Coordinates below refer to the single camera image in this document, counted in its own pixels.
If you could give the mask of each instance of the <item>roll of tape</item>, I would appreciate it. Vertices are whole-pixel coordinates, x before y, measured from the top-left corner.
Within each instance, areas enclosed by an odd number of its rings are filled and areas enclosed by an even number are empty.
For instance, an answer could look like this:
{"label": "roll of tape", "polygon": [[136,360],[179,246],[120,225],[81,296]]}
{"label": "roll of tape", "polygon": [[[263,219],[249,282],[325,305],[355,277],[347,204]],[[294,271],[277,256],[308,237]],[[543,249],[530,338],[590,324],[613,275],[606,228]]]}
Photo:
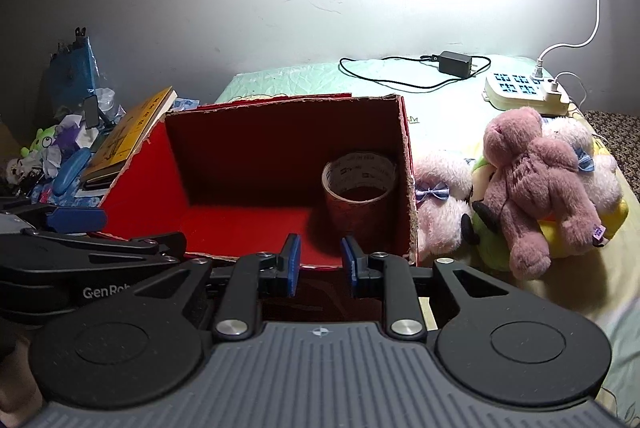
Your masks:
{"label": "roll of tape", "polygon": [[393,224],[396,165],[374,152],[352,152],[324,166],[322,187],[340,235],[353,235],[363,249],[380,251]]}

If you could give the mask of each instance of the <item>brown patterned fabric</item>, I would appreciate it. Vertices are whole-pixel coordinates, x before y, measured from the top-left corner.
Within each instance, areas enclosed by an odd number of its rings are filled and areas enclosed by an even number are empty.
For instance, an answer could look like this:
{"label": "brown patterned fabric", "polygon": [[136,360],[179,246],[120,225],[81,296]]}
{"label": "brown patterned fabric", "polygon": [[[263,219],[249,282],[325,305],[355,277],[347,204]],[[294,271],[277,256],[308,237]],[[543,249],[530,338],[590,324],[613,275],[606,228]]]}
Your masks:
{"label": "brown patterned fabric", "polygon": [[585,111],[591,127],[607,142],[607,149],[640,199],[640,116]]}

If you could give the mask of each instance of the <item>white power strip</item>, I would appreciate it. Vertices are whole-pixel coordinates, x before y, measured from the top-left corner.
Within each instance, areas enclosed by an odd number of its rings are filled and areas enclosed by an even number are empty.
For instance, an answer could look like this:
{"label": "white power strip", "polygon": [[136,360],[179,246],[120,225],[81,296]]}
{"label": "white power strip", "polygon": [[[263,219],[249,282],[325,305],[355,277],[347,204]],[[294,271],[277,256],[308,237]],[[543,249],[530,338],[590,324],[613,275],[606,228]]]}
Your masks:
{"label": "white power strip", "polygon": [[571,99],[560,84],[552,91],[552,81],[534,80],[527,74],[488,73],[482,97],[501,111],[529,106],[543,115],[564,116]]}

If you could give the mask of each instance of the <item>bed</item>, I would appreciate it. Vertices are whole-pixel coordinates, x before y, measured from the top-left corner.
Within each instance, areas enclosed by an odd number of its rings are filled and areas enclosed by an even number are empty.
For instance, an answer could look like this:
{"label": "bed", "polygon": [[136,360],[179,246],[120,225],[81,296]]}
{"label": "bed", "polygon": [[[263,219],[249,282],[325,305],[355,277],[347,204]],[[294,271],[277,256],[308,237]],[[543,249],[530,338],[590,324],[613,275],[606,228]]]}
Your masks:
{"label": "bed", "polygon": [[[525,58],[490,58],[496,72],[530,72],[534,64]],[[401,60],[367,60],[350,64],[350,69],[368,78],[424,86],[448,78],[433,65]],[[323,63],[239,74],[217,102],[275,95],[383,96],[397,92],[405,98],[414,156],[426,149],[469,153],[477,150],[484,126],[500,112],[482,99],[483,85],[480,75],[437,90],[404,91],[398,86],[352,78],[342,73],[337,63]],[[573,115],[586,123],[578,111]],[[640,204],[619,171],[618,178],[629,214],[609,244],[583,257],[555,260],[540,280],[520,283],[505,279],[585,315],[604,330],[612,345],[613,360],[598,400],[628,426],[635,427],[640,426]],[[428,317],[428,307],[424,309]]]}

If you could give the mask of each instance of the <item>plastic bag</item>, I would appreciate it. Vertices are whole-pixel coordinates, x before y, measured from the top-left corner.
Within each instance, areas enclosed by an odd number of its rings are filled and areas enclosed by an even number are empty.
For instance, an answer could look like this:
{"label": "plastic bag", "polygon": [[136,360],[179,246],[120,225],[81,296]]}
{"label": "plastic bag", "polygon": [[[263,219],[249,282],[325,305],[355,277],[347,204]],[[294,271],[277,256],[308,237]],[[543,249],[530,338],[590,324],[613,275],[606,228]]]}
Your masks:
{"label": "plastic bag", "polygon": [[114,123],[120,121],[125,112],[122,106],[116,103],[115,91],[108,87],[98,87],[94,93],[98,97],[98,107],[100,107],[104,115]]}
{"label": "plastic bag", "polygon": [[66,46],[58,44],[44,73],[55,119],[75,114],[95,89],[98,66],[86,36],[86,28],[76,28],[76,39]]}
{"label": "plastic bag", "polygon": [[200,100],[192,100],[190,98],[175,98],[170,111],[190,111],[198,108]]}

